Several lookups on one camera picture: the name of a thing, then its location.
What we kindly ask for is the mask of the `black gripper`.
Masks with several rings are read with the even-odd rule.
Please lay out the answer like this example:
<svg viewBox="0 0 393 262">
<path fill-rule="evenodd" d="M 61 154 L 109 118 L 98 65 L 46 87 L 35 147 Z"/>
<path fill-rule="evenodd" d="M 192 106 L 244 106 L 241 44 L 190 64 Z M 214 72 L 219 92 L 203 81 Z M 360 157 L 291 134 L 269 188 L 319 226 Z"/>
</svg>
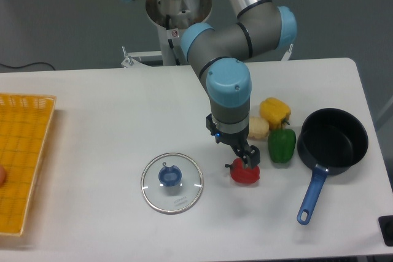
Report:
<svg viewBox="0 0 393 262">
<path fill-rule="evenodd" d="M 217 143 L 229 145 L 242 160 L 243 168 L 254 169 L 260 163 L 260 150 L 247 142 L 249 116 L 242 121 L 229 124 L 218 121 L 212 114 L 206 117 L 206 127 Z"/>
</svg>

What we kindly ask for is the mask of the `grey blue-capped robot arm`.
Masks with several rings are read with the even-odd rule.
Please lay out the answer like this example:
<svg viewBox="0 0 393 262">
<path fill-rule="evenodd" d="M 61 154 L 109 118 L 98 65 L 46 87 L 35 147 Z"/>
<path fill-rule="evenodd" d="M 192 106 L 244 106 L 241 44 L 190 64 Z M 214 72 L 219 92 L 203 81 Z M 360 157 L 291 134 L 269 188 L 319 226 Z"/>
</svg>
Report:
<svg viewBox="0 0 393 262">
<path fill-rule="evenodd" d="M 236 23 L 221 30 L 206 22 L 211 0 L 146 0 L 146 12 L 159 29 L 163 62 L 189 63 L 208 95 L 211 135 L 255 168 L 260 152 L 247 143 L 252 82 L 245 61 L 292 44 L 297 22 L 289 8 L 272 0 L 230 2 Z"/>
</svg>

